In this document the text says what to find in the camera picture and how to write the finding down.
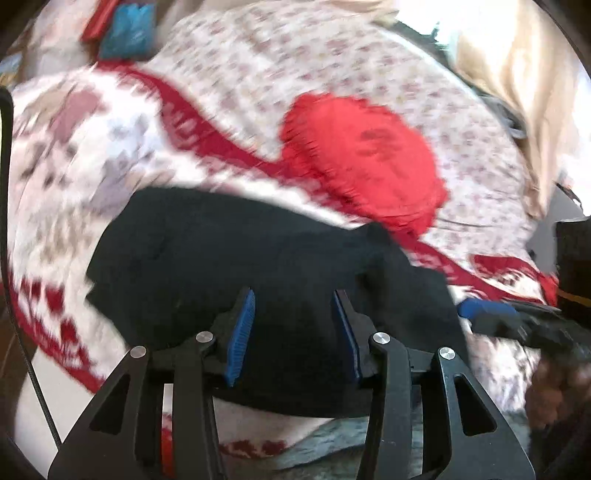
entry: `beige curtain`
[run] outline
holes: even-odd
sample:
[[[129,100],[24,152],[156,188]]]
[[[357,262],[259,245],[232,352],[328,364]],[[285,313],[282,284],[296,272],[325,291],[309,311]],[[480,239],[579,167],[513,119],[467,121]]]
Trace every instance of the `beige curtain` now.
[[[552,19],[533,0],[470,2],[458,26],[453,67],[521,113],[528,138],[520,147],[531,180],[527,208],[544,216],[561,158],[577,150],[573,105],[579,60]]]

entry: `bed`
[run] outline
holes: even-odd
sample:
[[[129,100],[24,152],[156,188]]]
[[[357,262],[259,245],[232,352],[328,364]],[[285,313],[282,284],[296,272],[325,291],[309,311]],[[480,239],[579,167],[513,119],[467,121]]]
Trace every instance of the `bed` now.
[[[546,279],[525,250],[534,222],[522,201],[524,163],[499,121],[431,57],[367,18],[329,2],[281,0],[191,15],[142,65],[83,67],[15,88],[10,285],[18,321],[40,349],[90,392],[129,349],[85,302],[85,272],[137,189],[179,185],[275,203],[342,228],[367,222],[316,185],[282,178],[277,131],[309,90],[386,105],[431,145],[450,197],[425,235],[400,239],[414,264],[445,273],[456,301],[545,301]],[[467,323],[465,331],[476,376],[502,411],[521,412],[537,353],[472,335]],[[170,407],[169,389],[168,448]],[[216,415],[225,453],[275,458],[283,468],[294,464],[290,448],[319,429],[357,432],[330,451],[365,435],[365,419],[352,427],[224,401]]]

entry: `orange stripe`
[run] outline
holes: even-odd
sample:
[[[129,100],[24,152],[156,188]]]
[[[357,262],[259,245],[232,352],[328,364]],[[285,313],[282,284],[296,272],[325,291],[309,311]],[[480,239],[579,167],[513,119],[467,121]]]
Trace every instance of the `orange stripe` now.
[[[585,306],[585,307],[591,307],[591,299],[587,299],[585,297],[579,297],[578,295],[572,295],[570,293],[567,293],[565,291],[562,291],[560,289],[558,289],[558,296],[562,297],[564,299],[576,302],[576,303],[580,303],[581,305]]]

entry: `hand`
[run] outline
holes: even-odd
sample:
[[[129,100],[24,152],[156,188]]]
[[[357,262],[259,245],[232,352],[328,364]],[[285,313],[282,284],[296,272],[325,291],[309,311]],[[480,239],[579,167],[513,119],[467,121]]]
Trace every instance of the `hand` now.
[[[542,357],[525,393],[525,412],[532,429],[543,429],[566,419],[587,400],[591,364],[566,369]]]

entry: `floral blanket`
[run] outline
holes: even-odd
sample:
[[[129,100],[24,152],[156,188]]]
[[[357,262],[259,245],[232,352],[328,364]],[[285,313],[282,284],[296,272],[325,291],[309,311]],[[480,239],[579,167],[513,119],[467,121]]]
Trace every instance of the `floral blanket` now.
[[[136,189],[232,193],[343,228],[368,221],[318,185],[281,174],[281,119],[309,90],[366,96],[430,143],[450,199],[420,241],[398,238],[415,264],[444,272],[458,301],[543,299],[524,249],[532,224],[522,158],[484,105],[361,19],[323,2],[270,2],[186,18],[141,69],[82,69],[15,90],[11,287],[18,320],[40,348],[96,391],[130,347],[85,301],[85,273]],[[521,409],[535,352],[474,336],[468,325],[466,334],[497,405]],[[223,450],[247,458],[277,455],[329,421],[217,400],[215,408]]]

